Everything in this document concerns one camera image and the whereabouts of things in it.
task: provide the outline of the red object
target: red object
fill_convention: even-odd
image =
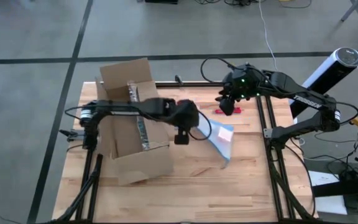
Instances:
[[[214,113],[216,113],[216,114],[224,114],[223,111],[220,110],[220,109],[216,109],[216,110],[214,111]],[[240,107],[234,108],[233,113],[234,113],[234,114],[241,114],[241,108],[240,108]]]

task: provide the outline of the cardboard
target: cardboard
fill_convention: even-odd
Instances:
[[[103,84],[96,80],[99,100],[129,101],[129,80],[136,83],[140,101],[158,97],[145,58],[101,67],[100,72]],[[108,116],[99,124],[97,153],[112,160],[113,167],[117,169],[119,185],[167,175],[173,171],[165,125],[147,119],[144,123],[150,142],[147,151],[142,150],[136,117]]]

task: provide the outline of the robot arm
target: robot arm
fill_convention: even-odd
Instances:
[[[291,77],[281,72],[260,71],[245,64],[234,68],[223,80],[223,90],[219,92],[220,109],[231,115],[234,103],[256,96],[274,96],[302,102],[318,112],[310,119],[287,128],[265,129],[264,136],[271,139],[273,147],[284,148],[292,137],[312,131],[336,131],[340,127],[341,114],[336,109],[336,100],[298,85]]]
[[[81,110],[80,125],[84,127],[83,148],[94,150],[97,145],[98,124],[106,116],[142,116],[153,121],[178,127],[175,144],[188,144],[188,133],[198,126],[198,109],[191,100],[176,103],[169,98],[150,98],[142,102],[94,100]]]

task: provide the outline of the wire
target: wire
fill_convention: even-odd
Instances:
[[[212,1],[212,0],[194,0],[195,2],[197,2],[198,4],[213,4],[213,3],[217,3],[221,0],[216,0],[216,1]]]
[[[219,83],[219,82],[215,82],[215,81],[212,81],[212,80],[206,78],[205,75],[204,75],[204,70],[203,70],[204,64],[205,64],[206,61],[208,61],[208,60],[210,60],[210,59],[218,59],[218,60],[224,62],[224,63],[225,63],[229,68],[231,68],[232,70],[234,70],[234,69],[241,70],[241,68],[238,68],[238,67],[234,66],[233,64],[227,62],[227,61],[224,60],[224,59],[221,59],[220,57],[208,57],[208,58],[206,58],[206,59],[203,61],[203,63],[201,63],[200,72],[201,72],[201,76],[204,78],[204,80],[206,80],[206,81],[208,81],[208,82],[210,82],[210,83]]]
[[[303,162],[302,158],[301,158],[293,149],[291,149],[291,148],[288,147],[287,145],[285,145],[285,147],[286,147],[287,149],[289,149],[291,152],[293,152],[294,155],[296,155],[296,157],[299,159],[299,161],[302,163],[303,167],[305,168],[306,173],[308,174],[309,183],[310,183],[310,190],[311,190],[311,196],[312,196],[312,198],[313,198],[313,211],[312,211],[312,213],[311,213],[311,216],[313,217],[314,214],[316,213],[316,198],[314,197],[313,184],[311,183],[311,178],[310,178],[310,174],[309,174],[308,168],[306,167],[306,164],[305,164],[305,162]]]
[[[346,124],[346,123],[348,123],[349,121],[353,120],[354,118],[356,118],[358,116],[358,108],[356,106],[354,106],[354,105],[352,105],[350,103],[344,103],[344,102],[338,102],[338,101],[336,102],[336,104],[350,106],[351,108],[355,109],[355,111],[356,111],[356,114],[353,117],[351,117],[350,119],[347,119],[344,122],[341,122],[340,125]]]
[[[260,18],[261,18],[261,19],[262,19],[262,21],[264,22],[264,29],[265,29],[265,41],[266,41],[266,45],[267,45],[267,47],[268,47],[268,50],[269,50],[269,51],[270,51],[270,53],[272,54],[273,61],[274,61],[274,67],[276,68],[276,71],[278,71],[276,58],[274,57],[274,54],[273,54],[272,48],[270,47],[269,42],[268,42],[268,40],[267,40],[266,22],[265,22],[265,19],[264,19],[264,15],[263,15],[263,13],[262,13],[262,1],[259,1],[259,11],[260,11]]]
[[[209,134],[207,136],[205,136],[205,138],[196,138],[194,137],[190,132],[189,132],[189,135],[194,139],[194,140],[197,140],[197,141],[204,141],[204,140],[207,140],[211,134],[212,134],[212,125],[211,125],[211,122],[209,121],[209,119],[205,116],[205,114],[203,114],[201,111],[198,111],[204,118],[205,120],[208,122],[208,125],[209,125]]]
[[[335,157],[330,156],[330,155],[320,155],[320,156],[314,156],[314,157],[311,157],[311,158],[304,157],[304,159],[311,160],[311,161],[330,161],[331,160],[331,159],[317,159],[317,158],[320,158],[320,157],[330,157],[331,159],[344,159],[344,158],[346,158],[346,156],[343,156],[343,157],[340,157],[340,158],[335,158]]]
[[[251,3],[258,3],[257,0],[232,0],[231,3],[227,2],[227,0],[224,0],[224,3],[230,5],[230,6],[250,6]]]
[[[0,219],[4,220],[4,221],[6,221],[6,222],[11,222],[11,223],[16,223],[16,224],[21,224],[21,223],[19,223],[19,222],[16,222],[16,221],[13,221],[13,220],[10,220],[10,219],[7,219],[7,218],[4,218],[4,217],[2,217],[2,216],[0,216]]]
[[[292,138],[290,138],[290,140],[291,140],[292,144],[293,144],[295,147],[297,147],[297,148],[302,152],[302,156],[305,155],[305,152],[303,152],[303,150],[301,149],[301,147],[300,147],[300,146],[297,146],[297,145],[293,142]]]
[[[333,142],[333,143],[347,143],[347,142],[356,142],[357,140],[347,140],[347,141],[333,141],[333,140],[327,140],[327,139],[321,139],[317,138],[317,135],[324,134],[325,132],[315,134],[314,137],[320,141],[326,141],[326,142]]]
[[[68,151],[70,151],[71,149],[74,149],[74,148],[76,148],[76,147],[80,147],[80,146],[83,146],[83,144],[79,144],[79,145],[76,145],[76,146],[69,147],[66,152],[68,152]]]
[[[287,8],[287,9],[306,9],[307,7],[311,6],[311,0],[309,0],[309,3],[305,6],[300,6],[300,7],[293,7],[293,6],[286,6],[282,3],[281,0],[278,0],[278,2],[280,3],[281,7]]]
[[[75,109],[80,109],[80,108],[84,108],[84,106],[75,106],[75,107],[72,107],[72,108],[68,108],[67,110],[65,110],[65,115],[80,120],[81,118],[68,113],[69,111],[72,111],[72,110],[75,110]]]

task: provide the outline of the gray floor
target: gray floor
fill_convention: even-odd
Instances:
[[[0,59],[71,57],[86,2],[0,0]],[[345,0],[314,0],[307,9],[291,10],[280,7],[276,0],[267,0],[262,9],[273,51],[319,52],[338,47],[358,50],[358,15],[353,13],[345,23],[339,23],[350,6]],[[267,52],[257,4],[235,8],[223,2],[201,6],[193,0],[180,0],[177,6],[94,0],[80,57]],[[301,83],[323,60],[278,58],[277,65]],[[150,64],[155,80],[173,80],[174,75],[201,80],[201,61],[162,60]],[[259,68],[274,69],[271,58],[229,61],[248,61]],[[76,64],[66,107],[77,105],[82,83],[98,76],[98,68],[104,64]],[[0,65],[0,216],[4,218],[27,221],[67,69],[67,63]],[[206,64],[206,73],[212,79],[222,79],[226,72],[219,62]],[[358,70],[329,93],[358,106]],[[340,109],[343,116],[353,113],[349,108]],[[300,119],[311,114],[306,111]],[[72,119],[63,117],[61,128],[68,129],[72,123]],[[353,139],[356,132],[355,127],[345,126],[321,137]],[[311,134],[305,136],[305,141],[306,157],[342,156],[352,147],[318,141]],[[65,138],[59,136],[38,222],[51,217],[66,147]],[[329,221],[358,223],[358,217],[320,215]]]

